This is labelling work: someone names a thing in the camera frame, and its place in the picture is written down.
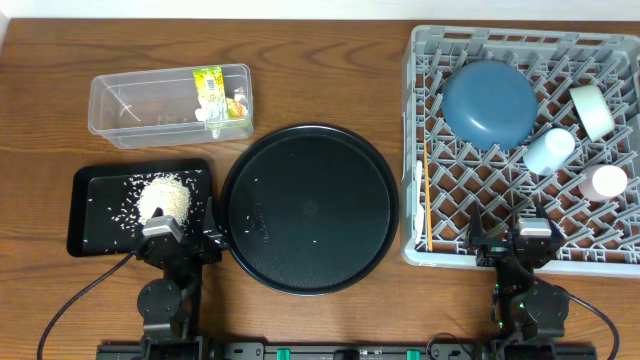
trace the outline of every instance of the gray dish rack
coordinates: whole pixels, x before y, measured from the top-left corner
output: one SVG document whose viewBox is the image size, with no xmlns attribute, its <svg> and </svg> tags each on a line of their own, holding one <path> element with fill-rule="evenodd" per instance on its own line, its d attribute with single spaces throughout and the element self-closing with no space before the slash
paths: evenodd
<svg viewBox="0 0 640 360">
<path fill-rule="evenodd" d="M 443 118 L 442 84 L 460 67 L 479 60 L 508 63 L 526 76 L 538 97 L 538 119 L 522 146 L 502 151 L 474 148 L 458 139 Z M 404 163 L 400 227 L 403 257 L 411 265 L 475 268 L 462 248 L 477 202 L 489 236 L 503 236 L 513 216 L 532 217 L 542 202 L 566 244 L 540 272 L 615 277 L 640 276 L 640 39 L 628 35 L 418 26 L 403 58 Z M 591 142 L 580 128 L 568 89 L 600 87 L 615 130 Z M 553 127 L 574 135 L 576 149 L 562 170 L 542 177 L 522 162 L 526 145 Z M 434 251 L 426 230 L 414 228 L 425 182 L 414 180 L 417 160 L 428 153 Z M 630 181 L 606 203 L 584 199 L 580 172 L 593 164 L 622 167 Z"/>
</svg>

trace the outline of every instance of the white wall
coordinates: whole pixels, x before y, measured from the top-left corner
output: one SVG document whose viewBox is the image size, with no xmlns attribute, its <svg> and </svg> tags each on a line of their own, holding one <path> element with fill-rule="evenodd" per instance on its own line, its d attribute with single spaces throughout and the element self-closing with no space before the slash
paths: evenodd
<svg viewBox="0 0 640 360">
<path fill-rule="evenodd" d="M 640 20 L 639 0 L 0 0 L 9 17 Z"/>
<path fill-rule="evenodd" d="M 4 42 L 7 26 L 9 26 L 9 19 L 0 11 L 0 51 L 2 51 L 2 43 Z"/>
</svg>

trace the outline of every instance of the black pan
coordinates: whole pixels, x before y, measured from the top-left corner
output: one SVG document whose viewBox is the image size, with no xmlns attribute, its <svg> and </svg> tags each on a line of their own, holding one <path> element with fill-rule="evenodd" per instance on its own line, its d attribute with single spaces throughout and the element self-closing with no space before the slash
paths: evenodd
<svg viewBox="0 0 640 360">
<path fill-rule="evenodd" d="M 222 229 L 258 281 L 300 295 L 344 289 L 370 273 L 398 223 L 395 180 L 366 140 L 298 126 L 258 140 L 223 187 Z"/>
</svg>

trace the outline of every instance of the wooden chopstick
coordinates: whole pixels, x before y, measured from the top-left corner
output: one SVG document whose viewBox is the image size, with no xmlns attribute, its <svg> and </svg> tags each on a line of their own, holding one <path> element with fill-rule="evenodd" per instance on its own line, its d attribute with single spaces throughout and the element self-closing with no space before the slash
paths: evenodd
<svg viewBox="0 0 640 360">
<path fill-rule="evenodd" d="M 427 139 L 423 139 L 424 144 L 424 204 L 425 217 L 427 219 L 427 249 L 433 252 L 433 234 L 431 232 L 431 195 L 429 194 L 429 155 L 427 153 Z"/>
</svg>

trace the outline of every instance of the white cup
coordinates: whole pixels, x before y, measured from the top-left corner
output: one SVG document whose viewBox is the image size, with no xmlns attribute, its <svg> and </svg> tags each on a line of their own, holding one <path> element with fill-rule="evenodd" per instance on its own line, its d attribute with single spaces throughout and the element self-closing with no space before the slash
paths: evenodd
<svg viewBox="0 0 640 360">
<path fill-rule="evenodd" d="M 627 174 L 615 165 L 593 165 L 582 171 L 587 179 L 578 185 L 582 195 L 591 201 L 607 201 L 627 188 Z"/>
<path fill-rule="evenodd" d="M 548 176 L 560 169 L 575 147 L 570 132 L 551 129 L 529 144 L 522 160 L 534 174 Z"/>
<path fill-rule="evenodd" d="M 613 117 L 600 88 L 587 85 L 570 89 L 569 93 L 591 141 L 596 141 L 613 131 Z"/>
</svg>

